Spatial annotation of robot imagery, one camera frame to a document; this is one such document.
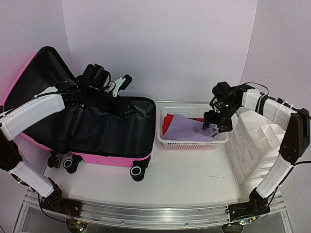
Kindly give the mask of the white plastic mesh basket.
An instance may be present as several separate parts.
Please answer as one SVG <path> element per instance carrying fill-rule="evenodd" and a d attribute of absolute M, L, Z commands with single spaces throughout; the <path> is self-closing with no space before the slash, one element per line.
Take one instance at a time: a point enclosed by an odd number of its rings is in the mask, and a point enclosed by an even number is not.
<path fill-rule="evenodd" d="M 207 105 L 190 104 L 160 107 L 156 133 L 166 150 L 214 150 L 228 142 L 228 133 L 218 132 L 216 125 L 202 130 Z"/>

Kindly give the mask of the pink cartoon suitcase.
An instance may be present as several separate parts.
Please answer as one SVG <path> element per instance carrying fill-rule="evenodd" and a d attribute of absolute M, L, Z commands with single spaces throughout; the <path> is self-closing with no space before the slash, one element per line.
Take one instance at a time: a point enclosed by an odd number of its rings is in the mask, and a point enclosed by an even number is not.
<path fill-rule="evenodd" d="M 26 63 L 15 78 L 10 90 L 0 104 L 0 113 L 24 103 L 57 80 L 63 73 L 75 77 L 53 47 L 41 48 Z M 64 120 L 58 137 L 57 149 L 48 150 L 49 167 L 63 166 L 74 173 L 80 162 L 98 165 L 125 166 L 130 168 L 133 180 L 143 180 L 153 150 L 156 129 L 156 105 L 144 97 L 126 97 L 134 110 L 129 116 L 116 117 L 94 107 L 73 107 L 61 113 Z"/>

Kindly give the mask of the lilac garment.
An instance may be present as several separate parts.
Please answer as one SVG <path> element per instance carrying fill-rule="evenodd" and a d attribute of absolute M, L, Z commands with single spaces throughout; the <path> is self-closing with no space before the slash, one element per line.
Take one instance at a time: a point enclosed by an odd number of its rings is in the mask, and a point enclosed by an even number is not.
<path fill-rule="evenodd" d="M 173 120 L 162 136 L 164 140 L 212 142 L 218 133 L 217 125 L 211 124 L 203 130 L 203 122 L 175 114 Z"/>

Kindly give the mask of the clear organizer drawer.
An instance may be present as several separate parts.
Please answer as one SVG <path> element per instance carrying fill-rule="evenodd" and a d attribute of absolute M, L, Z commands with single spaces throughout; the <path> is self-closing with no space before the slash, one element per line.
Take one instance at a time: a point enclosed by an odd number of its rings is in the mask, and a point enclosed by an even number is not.
<path fill-rule="evenodd" d="M 254 155 L 249 146 L 245 135 L 239 129 L 233 129 L 229 133 L 225 151 L 237 184 L 246 182 L 255 169 Z"/>

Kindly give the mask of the red teddy bear shirt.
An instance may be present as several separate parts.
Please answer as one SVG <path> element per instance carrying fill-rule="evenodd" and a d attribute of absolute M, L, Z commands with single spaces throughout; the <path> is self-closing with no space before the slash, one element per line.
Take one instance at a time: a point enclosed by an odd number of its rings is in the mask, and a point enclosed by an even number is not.
<path fill-rule="evenodd" d="M 164 117 L 164 121 L 163 121 L 163 126 L 162 126 L 162 133 L 163 135 L 165 135 L 166 131 L 168 130 L 172 120 L 173 120 L 174 115 L 171 114 L 167 114 Z M 196 121 L 200 121 L 200 122 L 204 122 L 203 118 L 190 118 L 192 120 L 196 120 Z"/>

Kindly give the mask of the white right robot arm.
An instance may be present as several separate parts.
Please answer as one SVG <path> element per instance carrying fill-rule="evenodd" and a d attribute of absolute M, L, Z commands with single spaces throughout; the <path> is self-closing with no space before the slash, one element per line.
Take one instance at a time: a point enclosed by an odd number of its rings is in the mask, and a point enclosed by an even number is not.
<path fill-rule="evenodd" d="M 253 82 L 230 86 L 220 82 L 212 89 L 211 109 L 204 113 L 203 129 L 215 125 L 230 132 L 227 148 L 237 183 L 253 175 L 267 157 L 275 158 L 263 180 L 249 194 L 247 202 L 231 204 L 231 220 L 257 217 L 270 211 L 277 189 L 299 163 L 311 142 L 311 116 Z"/>

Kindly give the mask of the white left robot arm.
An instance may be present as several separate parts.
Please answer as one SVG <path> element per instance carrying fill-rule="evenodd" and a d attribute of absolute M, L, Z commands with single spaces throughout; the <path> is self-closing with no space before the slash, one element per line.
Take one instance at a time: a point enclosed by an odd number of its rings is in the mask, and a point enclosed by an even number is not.
<path fill-rule="evenodd" d="M 134 106 L 118 92 L 124 90 L 133 78 L 126 74 L 116 80 L 102 66 L 88 65 L 85 74 L 70 78 L 63 73 L 43 91 L 34 94 L 24 103 L 0 115 L 0 168 L 20 178 L 33 188 L 55 212 L 65 208 L 65 201 L 57 185 L 40 174 L 20 154 L 14 139 L 24 133 L 50 149 L 57 149 L 57 141 L 64 120 L 62 112 L 73 107 L 94 107 L 116 117 L 130 115 Z"/>

